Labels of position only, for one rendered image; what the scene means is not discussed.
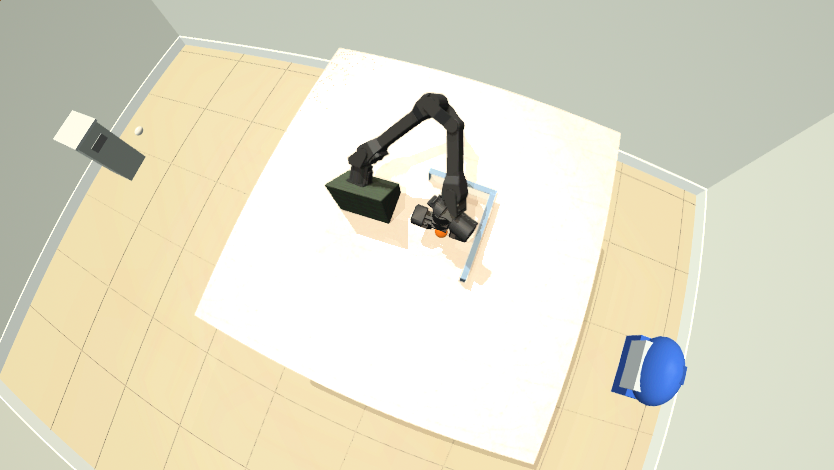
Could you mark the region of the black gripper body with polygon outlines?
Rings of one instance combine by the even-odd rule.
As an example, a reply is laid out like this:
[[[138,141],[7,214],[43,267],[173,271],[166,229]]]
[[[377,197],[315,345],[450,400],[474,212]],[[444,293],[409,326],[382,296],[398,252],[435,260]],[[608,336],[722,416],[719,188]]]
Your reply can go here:
[[[431,228],[446,233],[446,231],[449,227],[449,225],[448,225],[449,223],[444,224],[444,225],[436,223],[434,221],[433,217],[431,217],[431,215],[426,214],[428,209],[429,209],[428,207],[425,207],[423,205],[420,205],[420,204],[416,205],[415,209],[412,213],[411,219],[410,219],[411,223],[414,224],[414,225],[417,225],[417,226],[422,226],[422,225],[427,226],[427,224],[430,224]]]

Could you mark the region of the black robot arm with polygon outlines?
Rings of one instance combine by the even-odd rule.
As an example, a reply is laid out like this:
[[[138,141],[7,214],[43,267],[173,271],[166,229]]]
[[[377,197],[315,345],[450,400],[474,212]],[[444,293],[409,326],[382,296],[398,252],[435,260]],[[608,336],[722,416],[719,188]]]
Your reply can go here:
[[[441,194],[434,195],[428,202],[433,209],[433,219],[444,225],[464,243],[472,236],[478,222],[465,213],[468,195],[464,175],[465,124],[443,94],[425,93],[400,121],[397,121],[378,137],[358,146],[348,157],[351,165],[349,183],[365,187],[373,183],[373,165],[390,155],[388,148],[403,135],[424,120],[434,119],[446,129],[447,174]],[[458,206],[459,205],[459,206]]]

